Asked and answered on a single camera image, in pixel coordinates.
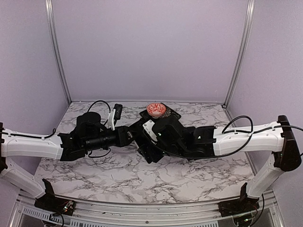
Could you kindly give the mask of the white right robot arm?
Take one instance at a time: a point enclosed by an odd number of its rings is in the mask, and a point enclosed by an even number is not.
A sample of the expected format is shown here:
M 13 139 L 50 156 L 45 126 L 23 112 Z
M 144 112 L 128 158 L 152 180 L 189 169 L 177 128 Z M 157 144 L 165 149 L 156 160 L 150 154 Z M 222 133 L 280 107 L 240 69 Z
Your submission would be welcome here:
M 148 163 L 164 156 L 187 160 L 223 158 L 238 152 L 270 151 L 266 163 L 255 177 L 245 183 L 234 207 L 244 212 L 285 172 L 302 163 L 293 129 L 286 116 L 264 125 L 232 128 L 201 126 L 185 127 L 173 115 L 159 119 L 140 119 L 131 128 L 139 153 Z

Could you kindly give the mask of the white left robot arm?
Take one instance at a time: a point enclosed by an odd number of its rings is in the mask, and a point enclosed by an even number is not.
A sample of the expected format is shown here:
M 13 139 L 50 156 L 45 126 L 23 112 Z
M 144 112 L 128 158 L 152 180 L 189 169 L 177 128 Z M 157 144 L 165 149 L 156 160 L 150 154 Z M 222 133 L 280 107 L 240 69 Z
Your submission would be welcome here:
M 63 162 L 85 157 L 88 152 L 110 147 L 125 147 L 133 138 L 127 126 L 115 126 L 111 115 L 110 126 L 101 123 L 96 112 L 77 117 L 76 127 L 70 133 L 53 133 L 49 136 L 18 134 L 0 130 L 0 175 L 20 189 L 30 193 L 49 210 L 56 210 L 60 200 L 47 180 L 39 180 L 15 164 L 10 157 L 45 157 Z

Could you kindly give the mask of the black patterned square plate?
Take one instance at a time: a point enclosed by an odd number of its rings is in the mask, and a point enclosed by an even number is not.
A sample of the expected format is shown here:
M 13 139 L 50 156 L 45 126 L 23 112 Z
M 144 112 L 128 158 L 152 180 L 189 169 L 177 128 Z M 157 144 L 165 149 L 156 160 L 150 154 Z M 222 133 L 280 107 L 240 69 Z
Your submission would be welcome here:
M 158 118 L 154 118 L 152 117 L 151 115 L 149 115 L 147 109 L 145 109 L 144 111 L 141 111 L 139 113 L 140 115 L 140 119 L 137 121 L 138 124 L 144 124 L 146 123 L 147 121 L 151 120 L 152 122 L 157 122 L 158 120 L 160 119 L 163 119 L 163 118 L 168 118 L 170 116 L 174 116 L 175 118 L 177 118 L 178 120 L 181 118 L 181 115 L 178 114 L 176 111 L 174 111 L 173 109 L 171 109 L 170 107 L 166 106 L 166 111 L 165 113 L 158 117 Z

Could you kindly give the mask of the red white patterned bowl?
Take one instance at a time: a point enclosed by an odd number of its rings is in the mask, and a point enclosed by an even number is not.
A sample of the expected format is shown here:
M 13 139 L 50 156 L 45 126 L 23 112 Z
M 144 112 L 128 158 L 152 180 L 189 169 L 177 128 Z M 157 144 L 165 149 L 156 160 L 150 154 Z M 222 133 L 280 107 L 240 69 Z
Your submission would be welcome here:
M 162 103 L 151 103 L 146 107 L 147 113 L 153 118 L 159 118 L 166 112 L 166 106 Z

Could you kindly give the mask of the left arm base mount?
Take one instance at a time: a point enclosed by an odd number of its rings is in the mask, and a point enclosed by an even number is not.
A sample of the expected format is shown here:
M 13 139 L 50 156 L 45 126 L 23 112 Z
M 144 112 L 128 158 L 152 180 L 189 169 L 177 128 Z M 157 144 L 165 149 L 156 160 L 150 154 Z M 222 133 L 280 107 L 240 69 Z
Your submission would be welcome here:
M 41 198 L 36 199 L 34 206 L 43 210 L 72 216 L 76 205 L 75 201 L 55 196 L 51 183 L 46 179 L 42 179 L 42 181 L 45 184 L 45 194 Z

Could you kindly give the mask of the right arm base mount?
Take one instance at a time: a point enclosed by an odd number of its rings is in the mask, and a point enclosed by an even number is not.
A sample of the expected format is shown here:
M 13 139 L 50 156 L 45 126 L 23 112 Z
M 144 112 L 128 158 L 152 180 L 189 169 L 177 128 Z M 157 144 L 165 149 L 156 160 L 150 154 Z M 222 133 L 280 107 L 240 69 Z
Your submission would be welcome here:
M 248 183 L 245 183 L 241 187 L 239 198 L 218 203 L 219 212 L 222 217 L 253 211 L 260 207 L 258 203 L 259 199 L 252 199 L 248 197 L 246 193 L 247 184 Z

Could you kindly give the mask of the left aluminium corner post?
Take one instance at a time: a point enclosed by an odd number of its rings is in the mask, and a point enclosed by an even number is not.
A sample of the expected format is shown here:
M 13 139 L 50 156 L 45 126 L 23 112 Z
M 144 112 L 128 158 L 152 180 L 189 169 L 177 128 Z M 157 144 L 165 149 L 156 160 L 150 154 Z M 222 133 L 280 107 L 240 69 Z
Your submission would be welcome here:
M 47 21 L 48 21 L 48 26 L 49 26 L 50 38 L 51 38 L 54 57 L 55 57 L 55 63 L 56 63 L 57 69 L 58 69 L 59 78 L 60 78 L 60 81 L 62 84 L 66 102 L 68 105 L 70 105 L 72 103 L 72 100 L 71 100 L 71 95 L 70 95 L 70 91 L 68 88 L 67 79 L 65 76 L 62 58 L 61 58 L 60 49 L 59 49 L 59 43 L 58 43 L 57 32 L 56 32 L 56 27 L 55 27 L 55 18 L 54 18 L 54 13 L 53 13 L 53 1 L 46 0 L 45 7 L 46 7 L 46 15 L 47 15 Z

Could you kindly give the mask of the aluminium corner post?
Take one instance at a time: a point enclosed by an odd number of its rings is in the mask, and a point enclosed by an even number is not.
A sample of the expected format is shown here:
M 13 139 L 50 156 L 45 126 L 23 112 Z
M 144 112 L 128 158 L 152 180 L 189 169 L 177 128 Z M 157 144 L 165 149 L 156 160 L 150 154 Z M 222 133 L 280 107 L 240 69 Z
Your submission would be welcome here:
M 237 81 L 240 76 L 240 71 L 244 59 L 244 55 L 248 46 L 250 33 L 251 33 L 251 27 L 253 23 L 253 15 L 254 15 L 254 9 L 255 9 L 255 0 L 248 0 L 247 1 L 247 9 L 246 9 L 246 16 L 244 20 L 244 27 L 240 42 L 240 47 L 238 51 L 238 55 L 236 58 L 235 67 L 232 74 L 232 79 L 230 81 L 230 85 L 223 103 L 224 108 L 228 108 L 229 104 L 231 103 L 233 93 L 236 88 Z
M 53 13 L 53 1 L 46 0 L 45 7 L 46 7 L 46 15 L 47 15 L 47 21 L 48 21 L 48 26 L 49 26 L 50 38 L 51 38 L 54 57 L 55 57 L 55 63 L 56 63 L 57 69 L 58 69 L 59 78 L 60 78 L 60 81 L 62 84 L 66 102 L 68 105 L 70 105 L 72 103 L 72 100 L 71 100 L 71 95 L 70 95 L 70 91 L 68 88 L 67 79 L 65 76 L 62 58 L 61 58 L 60 49 L 59 49 L 59 43 L 58 43 L 57 32 L 56 32 L 56 27 L 55 27 L 55 18 L 54 18 L 54 13 Z

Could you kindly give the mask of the front aluminium frame rail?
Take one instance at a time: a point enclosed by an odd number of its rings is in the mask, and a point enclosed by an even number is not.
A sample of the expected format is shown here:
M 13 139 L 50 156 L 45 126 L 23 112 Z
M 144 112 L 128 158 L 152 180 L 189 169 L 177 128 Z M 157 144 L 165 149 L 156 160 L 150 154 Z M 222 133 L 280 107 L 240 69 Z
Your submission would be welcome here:
M 222 217 L 219 201 L 177 204 L 131 204 L 75 199 L 72 216 L 53 217 L 36 208 L 24 191 L 17 197 L 9 227 L 238 227 L 252 221 L 257 227 L 284 227 L 273 191 L 264 193 L 258 211 Z

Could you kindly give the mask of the right aluminium corner post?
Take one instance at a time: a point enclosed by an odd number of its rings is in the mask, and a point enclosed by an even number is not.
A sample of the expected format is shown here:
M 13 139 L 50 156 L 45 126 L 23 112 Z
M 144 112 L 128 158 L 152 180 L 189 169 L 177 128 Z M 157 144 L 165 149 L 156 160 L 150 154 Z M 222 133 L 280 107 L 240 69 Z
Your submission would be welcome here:
M 244 27 L 240 42 L 240 47 L 238 51 L 238 55 L 236 58 L 235 67 L 232 74 L 232 79 L 230 81 L 230 85 L 223 103 L 224 108 L 228 108 L 229 104 L 231 103 L 233 93 L 236 88 L 237 81 L 240 76 L 240 71 L 244 59 L 244 55 L 248 46 L 250 33 L 251 33 L 251 27 L 253 23 L 253 15 L 254 15 L 254 9 L 255 9 L 255 0 L 248 0 L 247 1 L 247 9 L 246 9 L 246 16 L 244 20 Z

